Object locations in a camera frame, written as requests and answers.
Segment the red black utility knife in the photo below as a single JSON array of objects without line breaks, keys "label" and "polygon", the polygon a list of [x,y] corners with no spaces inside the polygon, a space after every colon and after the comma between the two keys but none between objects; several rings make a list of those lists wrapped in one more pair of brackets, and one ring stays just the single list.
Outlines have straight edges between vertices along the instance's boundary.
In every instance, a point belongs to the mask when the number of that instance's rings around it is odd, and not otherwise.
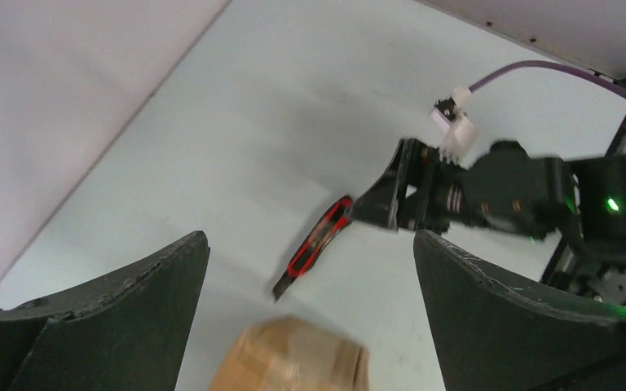
[{"label": "red black utility knife", "polygon": [[326,246],[351,224],[351,220],[346,216],[346,211],[353,204],[353,201],[350,195],[342,196],[325,211],[313,226],[271,290],[275,302],[298,278],[315,266]]}]

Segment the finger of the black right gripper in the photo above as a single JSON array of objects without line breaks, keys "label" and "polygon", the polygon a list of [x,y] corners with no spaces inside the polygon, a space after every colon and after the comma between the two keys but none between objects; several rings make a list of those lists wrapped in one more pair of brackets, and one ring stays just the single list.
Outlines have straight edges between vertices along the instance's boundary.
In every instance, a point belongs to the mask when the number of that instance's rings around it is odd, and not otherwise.
[{"label": "finger of the black right gripper", "polygon": [[374,185],[353,202],[351,219],[389,231],[411,230],[412,207],[404,209],[409,189],[412,185]]},{"label": "finger of the black right gripper", "polygon": [[418,138],[401,138],[390,164],[383,174],[389,183],[392,200],[407,197],[407,190],[422,189],[427,183],[430,166],[439,160],[439,150],[423,143]]}]

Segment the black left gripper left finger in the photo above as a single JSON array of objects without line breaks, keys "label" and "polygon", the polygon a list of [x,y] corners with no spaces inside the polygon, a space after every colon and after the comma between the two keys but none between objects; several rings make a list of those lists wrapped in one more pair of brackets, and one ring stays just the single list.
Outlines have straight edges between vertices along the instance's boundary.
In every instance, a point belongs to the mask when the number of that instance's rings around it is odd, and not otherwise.
[{"label": "black left gripper left finger", "polygon": [[172,390],[209,262],[205,233],[0,309],[0,390]]}]

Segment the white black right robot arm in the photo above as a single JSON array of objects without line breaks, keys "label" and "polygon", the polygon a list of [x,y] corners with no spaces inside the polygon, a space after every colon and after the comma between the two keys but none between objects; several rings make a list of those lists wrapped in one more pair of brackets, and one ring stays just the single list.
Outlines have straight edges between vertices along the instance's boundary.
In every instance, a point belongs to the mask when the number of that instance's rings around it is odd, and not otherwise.
[{"label": "white black right robot arm", "polygon": [[444,145],[399,140],[348,217],[392,231],[443,234],[455,222],[532,241],[559,234],[541,282],[626,306],[626,154],[531,156],[518,141],[501,139],[465,166],[459,152],[470,124],[457,99],[438,101],[435,114],[452,125]]}]

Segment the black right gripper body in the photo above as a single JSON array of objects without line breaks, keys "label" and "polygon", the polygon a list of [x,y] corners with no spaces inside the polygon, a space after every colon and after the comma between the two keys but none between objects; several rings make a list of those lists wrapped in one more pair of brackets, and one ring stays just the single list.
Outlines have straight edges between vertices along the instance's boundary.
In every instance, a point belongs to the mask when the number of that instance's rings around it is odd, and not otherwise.
[{"label": "black right gripper body", "polygon": [[578,234],[575,184],[556,156],[530,157],[515,141],[499,141],[469,168],[442,163],[422,206],[448,223],[543,240]]}]

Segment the brown cardboard express box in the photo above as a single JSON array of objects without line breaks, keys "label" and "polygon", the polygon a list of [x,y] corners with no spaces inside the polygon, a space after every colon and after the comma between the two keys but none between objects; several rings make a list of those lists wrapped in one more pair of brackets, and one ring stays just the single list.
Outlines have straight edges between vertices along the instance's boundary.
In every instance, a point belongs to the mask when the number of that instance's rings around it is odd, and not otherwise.
[{"label": "brown cardboard express box", "polygon": [[367,391],[368,349],[293,316],[255,323],[236,338],[210,384],[225,391]]}]

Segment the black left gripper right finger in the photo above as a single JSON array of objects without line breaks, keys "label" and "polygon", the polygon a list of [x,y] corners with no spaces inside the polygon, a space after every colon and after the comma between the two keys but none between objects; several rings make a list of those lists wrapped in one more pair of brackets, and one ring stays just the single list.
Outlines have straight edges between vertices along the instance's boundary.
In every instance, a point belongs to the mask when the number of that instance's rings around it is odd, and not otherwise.
[{"label": "black left gripper right finger", "polygon": [[626,390],[626,306],[543,285],[431,231],[413,254],[448,390]]}]

